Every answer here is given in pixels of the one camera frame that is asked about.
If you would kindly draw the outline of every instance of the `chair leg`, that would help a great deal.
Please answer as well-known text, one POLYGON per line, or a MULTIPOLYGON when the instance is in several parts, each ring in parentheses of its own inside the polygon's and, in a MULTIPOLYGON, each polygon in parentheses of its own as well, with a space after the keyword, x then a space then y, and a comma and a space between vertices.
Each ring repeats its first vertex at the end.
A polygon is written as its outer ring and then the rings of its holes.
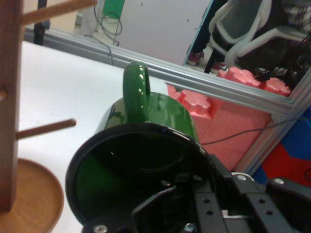
POLYGON ((212 69, 213 64, 215 62, 215 53, 216 53, 216 50, 213 49, 213 52, 210 55, 209 61, 208 61, 207 65, 206 65, 206 67, 205 67, 204 73, 207 73, 207 74, 210 73, 210 70, 212 69))

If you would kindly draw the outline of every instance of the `screw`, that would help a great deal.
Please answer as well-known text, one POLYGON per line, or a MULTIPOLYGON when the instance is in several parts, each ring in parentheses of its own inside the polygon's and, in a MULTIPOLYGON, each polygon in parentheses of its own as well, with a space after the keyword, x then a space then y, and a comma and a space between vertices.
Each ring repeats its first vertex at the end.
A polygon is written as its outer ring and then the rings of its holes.
POLYGON ((196 227, 193 223, 190 222, 184 226, 184 230, 185 230, 185 232, 194 233, 194 232, 196 232, 196 227))
POLYGON ((194 175, 194 176, 193 176, 193 179, 194 179, 195 181, 202 181, 202 180, 203 180, 203 178, 202 178, 201 176, 198 176, 198 175, 194 175))
POLYGON ((274 179, 274 182, 277 183, 277 184, 284 184, 284 181, 277 178, 277 179, 274 179))
POLYGON ((238 178, 240 181, 246 181, 246 177, 243 176, 243 175, 238 175, 237 178, 238 178))
POLYGON ((108 228, 105 225, 97 225, 94 227, 94 233, 107 233, 108 228))
POLYGON ((163 185, 164 187, 170 187, 171 183, 169 181, 162 180, 161 185, 163 185))

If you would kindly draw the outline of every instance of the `white wall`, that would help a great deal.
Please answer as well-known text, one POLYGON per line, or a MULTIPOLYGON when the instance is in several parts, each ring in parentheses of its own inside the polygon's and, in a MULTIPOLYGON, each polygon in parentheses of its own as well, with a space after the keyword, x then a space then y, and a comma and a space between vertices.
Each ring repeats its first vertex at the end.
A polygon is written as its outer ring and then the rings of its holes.
POLYGON ((210 0, 126 0, 120 47, 182 65, 210 0))
MULTIPOLYGON (((48 6, 55 5, 64 1, 66 0, 48 0, 48 6)), ((24 0, 24 13, 36 10, 37 6, 37 0, 24 0)), ((51 27, 72 33, 76 17, 77 12, 72 12, 59 17, 51 18, 51 27)))

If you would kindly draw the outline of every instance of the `sneaker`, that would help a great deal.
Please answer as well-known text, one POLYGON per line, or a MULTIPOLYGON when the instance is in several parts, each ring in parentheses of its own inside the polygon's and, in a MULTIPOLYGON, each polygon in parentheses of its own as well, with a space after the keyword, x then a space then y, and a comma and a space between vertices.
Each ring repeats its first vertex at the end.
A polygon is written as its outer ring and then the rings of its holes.
POLYGON ((226 72, 228 71, 228 68, 225 66, 224 62, 215 62, 210 72, 213 74, 218 74, 220 70, 223 70, 226 72))
POLYGON ((204 59, 203 52, 198 52, 198 53, 191 52, 188 56, 187 63, 189 65, 195 66, 203 59, 204 59))

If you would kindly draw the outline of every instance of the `mug rim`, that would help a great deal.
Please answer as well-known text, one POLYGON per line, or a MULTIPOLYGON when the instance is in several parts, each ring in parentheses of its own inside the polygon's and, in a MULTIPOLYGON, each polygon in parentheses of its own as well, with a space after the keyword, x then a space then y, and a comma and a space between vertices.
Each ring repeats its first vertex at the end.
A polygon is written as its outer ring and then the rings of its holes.
POLYGON ((181 142, 194 147, 198 151, 201 151, 202 154, 207 153, 198 142, 196 142, 194 139, 187 136, 186 134, 176 129, 154 123, 147 123, 147 122, 138 124, 126 123, 111 128, 107 128, 96 133, 76 151, 75 155, 72 157, 70 161, 70 164, 66 172, 65 191, 67 201, 71 211, 82 225, 87 223, 87 220, 86 217, 83 215, 81 209, 79 208, 79 203, 75 194, 76 174, 78 172, 81 162, 89 154, 89 152, 91 152, 94 148, 96 148, 99 144, 103 143, 104 141, 112 139, 114 137, 118 137, 123 134, 138 133, 138 132, 159 133, 165 134, 166 136, 168 135, 174 136, 177 139, 181 140, 181 142))

